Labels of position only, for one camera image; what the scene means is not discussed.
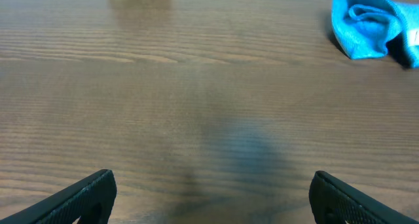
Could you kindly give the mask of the blue microfibre cloth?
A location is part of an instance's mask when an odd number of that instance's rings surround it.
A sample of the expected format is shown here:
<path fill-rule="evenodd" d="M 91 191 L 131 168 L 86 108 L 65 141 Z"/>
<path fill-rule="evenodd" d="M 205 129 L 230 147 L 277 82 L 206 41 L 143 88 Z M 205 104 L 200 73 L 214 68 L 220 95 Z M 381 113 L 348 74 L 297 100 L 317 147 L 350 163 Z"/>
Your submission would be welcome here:
<path fill-rule="evenodd" d="M 382 58 L 397 39 L 409 67 L 418 67 L 418 5 L 392 0 L 332 0 L 331 26 L 351 59 Z"/>

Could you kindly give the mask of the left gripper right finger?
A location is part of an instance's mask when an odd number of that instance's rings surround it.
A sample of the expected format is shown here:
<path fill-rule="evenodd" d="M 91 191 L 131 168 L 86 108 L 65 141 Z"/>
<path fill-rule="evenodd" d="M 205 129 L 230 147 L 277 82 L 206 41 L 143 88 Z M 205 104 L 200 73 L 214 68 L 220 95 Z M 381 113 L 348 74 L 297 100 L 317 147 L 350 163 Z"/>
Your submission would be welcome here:
<path fill-rule="evenodd" d="M 317 224 L 418 224 L 321 170 L 314 174 L 308 196 Z"/>

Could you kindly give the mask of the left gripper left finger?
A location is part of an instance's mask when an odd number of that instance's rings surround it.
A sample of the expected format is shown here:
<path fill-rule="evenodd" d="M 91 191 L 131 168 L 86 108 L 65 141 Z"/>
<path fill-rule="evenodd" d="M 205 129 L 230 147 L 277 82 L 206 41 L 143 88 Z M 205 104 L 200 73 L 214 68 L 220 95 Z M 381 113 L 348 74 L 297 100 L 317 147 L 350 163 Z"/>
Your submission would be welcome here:
<path fill-rule="evenodd" d="M 111 170 L 102 169 L 1 220 L 1 224 L 107 224 L 117 196 Z"/>

